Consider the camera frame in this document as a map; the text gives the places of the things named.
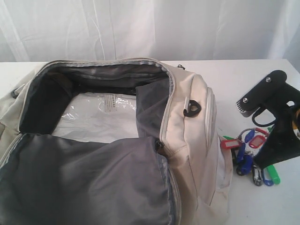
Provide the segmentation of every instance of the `white table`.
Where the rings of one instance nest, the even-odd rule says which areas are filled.
[[[254,127],[244,118],[235,102],[273,70],[287,73],[287,82],[300,90],[300,74],[287,60],[206,60],[167,61],[201,74],[213,88],[217,106],[217,130],[221,135],[237,136],[245,128]],[[38,62],[0,63],[0,97],[31,71]],[[271,121],[271,114],[259,122]],[[300,224],[300,157],[276,164],[281,178],[277,186],[257,187],[251,176],[234,173],[230,192],[231,216],[227,225],[298,225]]]

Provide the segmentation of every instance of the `open bag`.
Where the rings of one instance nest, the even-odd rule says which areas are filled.
[[[0,224],[222,224],[216,114],[200,75],[157,60],[41,65],[0,100]]]

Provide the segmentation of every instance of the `zipper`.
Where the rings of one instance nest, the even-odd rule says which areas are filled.
[[[182,213],[182,202],[181,202],[181,196],[180,191],[178,188],[178,184],[176,182],[175,175],[171,168],[169,168],[170,171],[170,182],[173,189],[173,198],[174,198],[174,204],[175,204],[175,211],[176,211],[176,218],[175,218],[175,224],[179,225],[181,221],[181,213]]]
[[[215,104],[214,95],[211,88],[207,88],[206,110],[205,110],[205,137],[206,137],[206,153],[210,149],[214,133],[211,132],[215,129]]]
[[[88,63],[118,63],[118,62],[126,62],[126,61],[141,61],[141,60],[148,60],[148,61],[152,61],[154,63],[157,63],[159,65],[161,65],[164,69],[166,69],[166,71],[170,74],[170,77],[173,81],[173,90],[172,90],[172,95],[174,93],[175,90],[175,80],[174,80],[174,76],[171,70],[169,70],[168,68],[166,68],[164,65],[161,64],[160,61],[156,60],[156,59],[152,59],[152,58],[142,58],[142,57],[138,57],[138,58],[129,58],[129,59],[121,59],[121,60],[98,60],[98,61],[82,61],[82,60],[55,60],[55,61],[51,61],[47,64],[45,64],[42,68],[40,68],[40,70],[35,74],[35,76],[29,81],[30,83],[41,73],[41,71],[43,71],[44,69],[46,69],[47,67],[54,65],[54,64],[58,64],[58,63],[76,63],[76,64],[88,64]],[[19,117],[19,122],[17,124],[17,131],[20,131],[20,120],[21,120],[21,116],[23,114],[24,111],[24,107],[25,107],[25,101],[27,99],[27,95],[28,95],[28,91],[29,91],[29,87],[26,90],[25,96],[24,96],[24,103],[22,105],[21,108],[21,113],[20,113],[20,117]]]
[[[0,168],[2,168],[2,166],[7,163],[9,155],[15,149],[16,145],[19,143],[22,137],[23,134],[18,134],[18,136],[11,142],[7,150],[4,152],[2,158],[0,159]]]

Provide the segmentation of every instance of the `red key tag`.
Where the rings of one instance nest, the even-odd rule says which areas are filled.
[[[238,139],[222,140],[220,144],[222,149],[233,149],[241,146],[241,142]]]
[[[258,149],[264,142],[266,138],[262,135],[256,135],[250,142],[249,146],[252,149]]]

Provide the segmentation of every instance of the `white backdrop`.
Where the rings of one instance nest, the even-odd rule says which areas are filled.
[[[0,0],[0,61],[280,59],[300,0]]]

